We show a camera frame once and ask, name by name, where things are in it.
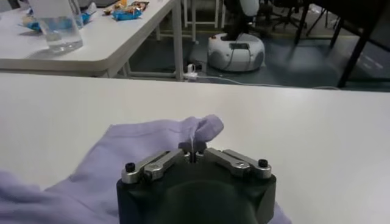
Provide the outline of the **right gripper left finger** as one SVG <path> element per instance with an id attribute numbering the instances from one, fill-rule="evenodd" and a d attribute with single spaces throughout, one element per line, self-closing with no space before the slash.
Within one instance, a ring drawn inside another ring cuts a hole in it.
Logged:
<path id="1" fill-rule="evenodd" d="M 143 178 L 148 181 L 161 179 L 165 172 L 181 161 L 189 161 L 193 153 L 193 144 L 181 142 L 178 149 L 155 153 L 137 163 L 127 163 L 121 171 L 124 184 L 137 184 Z"/>

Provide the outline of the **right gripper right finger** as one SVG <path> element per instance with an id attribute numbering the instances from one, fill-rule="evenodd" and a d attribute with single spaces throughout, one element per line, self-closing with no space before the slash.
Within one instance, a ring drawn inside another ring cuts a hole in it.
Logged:
<path id="1" fill-rule="evenodd" d="M 233 176 L 244 178 L 253 175 L 260 180 L 266 180 L 272 176 L 272 167 L 266 159 L 252 159 L 234 150 L 216 150 L 207 147 L 203 142 L 194 152 L 196 161 L 214 163 L 227 169 Z"/>

